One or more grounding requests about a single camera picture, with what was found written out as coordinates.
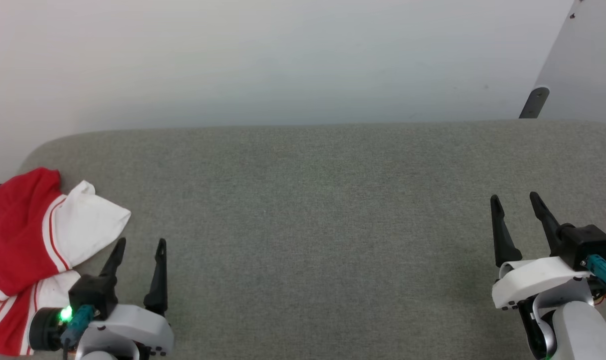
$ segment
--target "white fabric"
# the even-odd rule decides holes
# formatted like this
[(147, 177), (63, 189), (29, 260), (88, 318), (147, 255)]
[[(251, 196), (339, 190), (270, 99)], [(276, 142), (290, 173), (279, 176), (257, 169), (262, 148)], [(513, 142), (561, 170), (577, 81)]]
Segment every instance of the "white fabric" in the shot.
[(132, 213), (97, 196), (95, 187), (83, 180), (54, 208), (54, 245), (74, 267), (112, 243)]
[(34, 317), (34, 313), (42, 308), (67, 308), (70, 305), (70, 297), (68, 291), (72, 285), (81, 278), (78, 272), (74, 270), (57, 273), (54, 276), (38, 281), (31, 287), (30, 299), (35, 301), (29, 302), (29, 310), (27, 323), (23, 332), (23, 340), (21, 343), (21, 355), (30, 355), (34, 351), (29, 347), (28, 336), (30, 333), (30, 324)]
[(36, 310), (69, 306), (68, 291), (79, 278), (81, 275), (78, 272), (70, 270), (39, 281), (36, 287)]
[(55, 198), (52, 203), (50, 203), (49, 207), (45, 211), (45, 215), (43, 216), (43, 221), (41, 225), (41, 232), (43, 237), (43, 245), (45, 246), (45, 251), (47, 251), (47, 255), (49, 255), (49, 259), (52, 260), (52, 263), (56, 266), (59, 272), (64, 272), (72, 268), (72, 265), (66, 264), (65, 259), (59, 257), (57, 253), (57, 249), (54, 244), (54, 232), (52, 232), (51, 224), (54, 223), (55, 219), (53, 216), (54, 209), (59, 207), (61, 203), (67, 198), (67, 195), (61, 194), (59, 197)]

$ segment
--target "red and white jacket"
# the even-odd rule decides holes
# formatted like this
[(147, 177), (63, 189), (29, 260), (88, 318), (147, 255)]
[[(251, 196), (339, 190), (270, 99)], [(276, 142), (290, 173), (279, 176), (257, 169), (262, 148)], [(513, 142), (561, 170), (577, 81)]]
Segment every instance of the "red and white jacket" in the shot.
[(69, 305), (72, 268), (113, 242), (130, 212), (82, 181), (61, 194), (58, 171), (38, 168), (0, 186), (0, 354), (29, 355), (41, 308)]

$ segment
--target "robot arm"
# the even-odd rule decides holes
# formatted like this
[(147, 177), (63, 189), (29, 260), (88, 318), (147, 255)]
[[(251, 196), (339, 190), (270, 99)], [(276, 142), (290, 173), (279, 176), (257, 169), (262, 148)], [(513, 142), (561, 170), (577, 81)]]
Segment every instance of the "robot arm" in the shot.
[(99, 276), (82, 275), (69, 290), (67, 309), (44, 308), (29, 326), (29, 344), (36, 351), (68, 352), (76, 360), (128, 358), (149, 360), (165, 356), (174, 348), (175, 336), (165, 318), (168, 310), (166, 240), (159, 240), (156, 268), (145, 296), (145, 309), (119, 304), (114, 287), (116, 271), (125, 252), (125, 239), (118, 240)]
[(530, 200), (550, 247), (549, 257), (534, 260), (522, 260), (498, 196), (490, 200), (494, 305), (518, 310), (536, 359), (606, 359), (606, 322), (594, 307), (606, 296), (606, 234), (595, 225), (559, 225), (537, 193)]

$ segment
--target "gray fabric surface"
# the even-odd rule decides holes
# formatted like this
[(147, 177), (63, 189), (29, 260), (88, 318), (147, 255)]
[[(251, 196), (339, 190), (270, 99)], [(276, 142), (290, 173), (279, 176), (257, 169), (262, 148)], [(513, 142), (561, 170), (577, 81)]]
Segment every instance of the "gray fabric surface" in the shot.
[(491, 299), (490, 196), (525, 258), (548, 254), (530, 191), (606, 232), (599, 123), (123, 130), (47, 143), (20, 172), (38, 166), (132, 211), (121, 303), (143, 303), (167, 239), (173, 359), (531, 359)]

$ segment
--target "cable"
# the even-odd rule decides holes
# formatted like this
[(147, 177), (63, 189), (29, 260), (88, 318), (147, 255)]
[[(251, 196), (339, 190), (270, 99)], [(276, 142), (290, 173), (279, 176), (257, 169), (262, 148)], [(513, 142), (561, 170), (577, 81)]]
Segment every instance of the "cable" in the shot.
[(605, 300), (605, 298), (606, 298), (606, 294), (603, 295), (603, 296), (601, 296), (601, 297), (599, 297), (597, 299), (597, 302), (594, 303), (594, 306), (601, 305), (601, 303), (603, 303), (603, 301)]
[(70, 339), (65, 339), (63, 342), (63, 360), (68, 360), (68, 348), (70, 347)]

